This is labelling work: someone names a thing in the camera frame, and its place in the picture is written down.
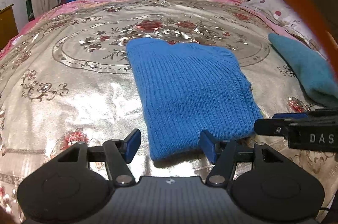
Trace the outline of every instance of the ribbed knit fabric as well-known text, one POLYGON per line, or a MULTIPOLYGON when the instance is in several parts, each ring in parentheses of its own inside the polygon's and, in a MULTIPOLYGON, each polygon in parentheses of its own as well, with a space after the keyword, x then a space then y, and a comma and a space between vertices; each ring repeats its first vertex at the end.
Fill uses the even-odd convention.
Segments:
POLYGON ((203 129, 238 139, 262 118, 234 54, 226 48, 154 38, 127 44, 148 128, 150 157, 197 149, 203 129))

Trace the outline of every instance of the polka dot pillow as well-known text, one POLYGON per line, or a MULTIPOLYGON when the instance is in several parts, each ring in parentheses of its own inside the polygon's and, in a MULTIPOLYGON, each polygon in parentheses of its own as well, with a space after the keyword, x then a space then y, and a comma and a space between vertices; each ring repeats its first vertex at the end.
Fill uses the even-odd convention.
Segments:
POLYGON ((291 35, 300 38, 310 48, 318 51, 320 55, 326 58, 325 52, 319 42, 316 41, 312 31, 283 0, 250 0, 241 5, 260 12, 270 21, 283 27, 291 35))

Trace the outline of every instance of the metal screw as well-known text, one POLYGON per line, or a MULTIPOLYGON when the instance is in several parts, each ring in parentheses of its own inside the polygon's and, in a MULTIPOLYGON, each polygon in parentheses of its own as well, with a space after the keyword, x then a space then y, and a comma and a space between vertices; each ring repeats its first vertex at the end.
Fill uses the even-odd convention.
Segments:
POLYGON ((210 176, 209 181, 213 184, 222 184, 225 181, 225 178, 222 175, 213 175, 210 176))
POLYGON ((132 178, 129 175, 123 174, 123 175, 119 175, 116 178, 116 181, 120 184, 128 184, 132 181, 132 178))

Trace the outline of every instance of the pink bed sheet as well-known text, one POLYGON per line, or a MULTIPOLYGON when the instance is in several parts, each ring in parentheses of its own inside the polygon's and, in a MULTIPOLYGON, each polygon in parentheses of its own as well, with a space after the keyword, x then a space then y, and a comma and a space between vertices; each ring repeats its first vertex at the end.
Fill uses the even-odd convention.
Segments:
MULTIPOLYGON (((98 4, 102 4, 102 3, 106 3, 106 2, 111 2, 111 1, 123 1, 123 0, 78 0, 78 1, 72 1, 70 3, 58 6, 53 8, 52 10, 46 12, 45 14, 41 15, 40 17, 36 18, 35 20, 27 23, 23 29, 20 30, 19 34, 17 36, 15 36, 14 38, 12 38, 8 44, 4 47, 4 49, 0 52, 0 59, 2 59, 11 49, 12 47, 15 45, 15 40, 30 32, 31 30, 33 30, 34 28, 38 27, 39 24, 41 24, 44 21, 53 19, 55 17, 57 17, 58 15, 61 14, 66 14, 66 13, 71 13, 74 12, 75 10, 82 8, 82 7, 93 7, 95 5, 98 4)), ((262 15, 259 12, 256 12, 254 10, 251 10, 247 7, 244 6, 240 6, 241 3, 246 2, 246 0, 214 0, 214 1, 219 1, 219 2, 223 2, 223 3, 227 3, 227 4, 234 4, 234 5, 238 5, 240 8, 260 17, 264 22, 266 22, 266 24, 271 27, 271 29, 273 29, 277 34, 279 35, 283 35, 292 39, 295 39, 293 36, 291 36, 289 33, 287 33, 282 27, 274 24, 273 22, 271 22, 269 19, 267 19, 264 15, 262 15)))

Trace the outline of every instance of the beige satin bedspread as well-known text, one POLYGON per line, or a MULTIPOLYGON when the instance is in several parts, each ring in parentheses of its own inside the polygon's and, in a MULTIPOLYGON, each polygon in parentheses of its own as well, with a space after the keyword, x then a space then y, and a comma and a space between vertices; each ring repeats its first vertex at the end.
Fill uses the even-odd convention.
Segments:
MULTIPOLYGON (((266 24, 252 14, 211 0, 126 0, 93 5, 44 21, 20 38, 0 61, 1 204, 16 220, 23 214, 16 188, 24 177, 76 141, 91 146, 124 138, 134 128, 142 143, 130 169, 142 175, 206 178, 212 165, 201 153, 161 162, 149 157, 147 128, 125 45, 142 36, 195 41, 231 49, 252 83, 266 117, 287 112, 287 98, 304 97, 297 78, 271 48, 266 24)), ((256 136, 320 180, 323 206, 338 183, 334 154, 292 150, 278 137, 256 136)), ((102 163, 92 168, 105 175, 102 163)), ((236 176, 249 170, 239 164, 236 176)))

